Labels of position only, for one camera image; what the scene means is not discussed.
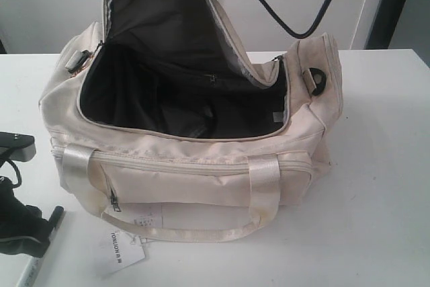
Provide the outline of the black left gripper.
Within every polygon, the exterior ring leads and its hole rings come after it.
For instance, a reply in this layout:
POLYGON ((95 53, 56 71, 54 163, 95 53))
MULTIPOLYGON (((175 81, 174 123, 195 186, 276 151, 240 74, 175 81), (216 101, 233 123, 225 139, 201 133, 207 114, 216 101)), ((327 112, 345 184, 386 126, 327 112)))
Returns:
POLYGON ((14 196, 11 180, 1 176, 1 254, 42 259, 56 224, 57 207, 46 220, 41 209, 22 204, 14 196))

